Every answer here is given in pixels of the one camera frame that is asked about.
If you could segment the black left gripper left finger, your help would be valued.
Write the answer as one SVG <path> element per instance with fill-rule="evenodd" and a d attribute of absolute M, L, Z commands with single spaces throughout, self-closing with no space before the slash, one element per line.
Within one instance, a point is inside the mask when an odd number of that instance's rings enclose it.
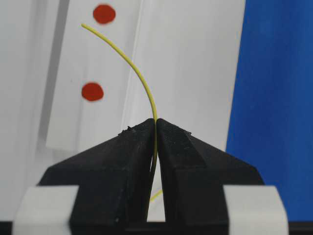
<path fill-rule="evenodd" d="M 74 235 L 122 234 L 147 221 L 153 119 L 50 166 L 40 186 L 78 186 L 69 220 Z"/>

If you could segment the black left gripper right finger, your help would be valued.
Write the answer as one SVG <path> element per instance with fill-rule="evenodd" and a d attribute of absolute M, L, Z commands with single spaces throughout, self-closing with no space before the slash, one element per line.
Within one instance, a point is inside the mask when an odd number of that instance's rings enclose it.
<path fill-rule="evenodd" d="M 157 148 L 165 221 L 184 235 L 226 235 L 224 185 L 263 185 L 258 170 L 159 118 Z"/>

